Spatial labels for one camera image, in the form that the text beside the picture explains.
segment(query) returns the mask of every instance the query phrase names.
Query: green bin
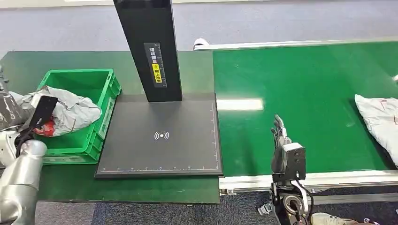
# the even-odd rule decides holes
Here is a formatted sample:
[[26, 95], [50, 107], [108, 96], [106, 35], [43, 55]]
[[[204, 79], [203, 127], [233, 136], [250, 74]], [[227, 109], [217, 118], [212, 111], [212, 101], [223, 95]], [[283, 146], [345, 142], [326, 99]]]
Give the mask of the green bin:
[[95, 164], [110, 123], [121, 86], [112, 69], [50, 70], [38, 89], [50, 86], [88, 97], [101, 110], [101, 117], [90, 126], [58, 137], [36, 138], [47, 145], [44, 164]]

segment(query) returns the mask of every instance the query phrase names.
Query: shoe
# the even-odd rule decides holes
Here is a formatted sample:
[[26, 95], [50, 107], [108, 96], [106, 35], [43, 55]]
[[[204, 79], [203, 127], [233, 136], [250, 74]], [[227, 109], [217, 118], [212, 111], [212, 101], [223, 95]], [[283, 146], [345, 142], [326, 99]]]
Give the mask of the shoe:
[[324, 212], [317, 212], [311, 216], [312, 225], [357, 225], [357, 221], [332, 216]]

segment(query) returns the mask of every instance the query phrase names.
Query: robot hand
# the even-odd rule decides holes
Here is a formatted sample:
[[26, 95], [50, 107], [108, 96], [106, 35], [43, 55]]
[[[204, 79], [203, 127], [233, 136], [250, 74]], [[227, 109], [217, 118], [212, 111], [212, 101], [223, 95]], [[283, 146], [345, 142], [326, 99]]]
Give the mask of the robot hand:
[[306, 150], [299, 143], [291, 142], [278, 115], [275, 115], [274, 125], [271, 129], [275, 150], [270, 202], [258, 211], [261, 215], [273, 211], [282, 225], [307, 225], [312, 207], [308, 209], [309, 192], [299, 182], [306, 178]]

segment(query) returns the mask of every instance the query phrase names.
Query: black pad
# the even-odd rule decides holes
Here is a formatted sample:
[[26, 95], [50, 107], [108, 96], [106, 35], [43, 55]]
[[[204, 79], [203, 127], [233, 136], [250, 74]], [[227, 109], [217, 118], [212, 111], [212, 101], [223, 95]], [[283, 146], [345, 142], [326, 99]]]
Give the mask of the black pad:
[[152, 102], [121, 95], [96, 178], [222, 175], [215, 95]]

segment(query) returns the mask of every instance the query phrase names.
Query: white plastic package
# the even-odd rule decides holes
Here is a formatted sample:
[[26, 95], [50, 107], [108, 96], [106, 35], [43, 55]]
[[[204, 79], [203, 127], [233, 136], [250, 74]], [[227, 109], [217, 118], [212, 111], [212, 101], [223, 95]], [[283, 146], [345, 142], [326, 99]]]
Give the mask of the white plastic package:
[[359, 109], [368, 131], [389, 153], [398, 165], [398, 99], [364, 98], [355, 95]]
[[82, 129], [101, 116], [101, 109], [87, 97], [77, 96], [67, 90], [45, 86], [37, 92], [30, 93], [17, 101], [23, 109], [36, 107], [41, 96], [52, 96], [58, 98], [53, 111], [52, 121], [46, 123], [35, 133], [44, 136], [60, 136]]

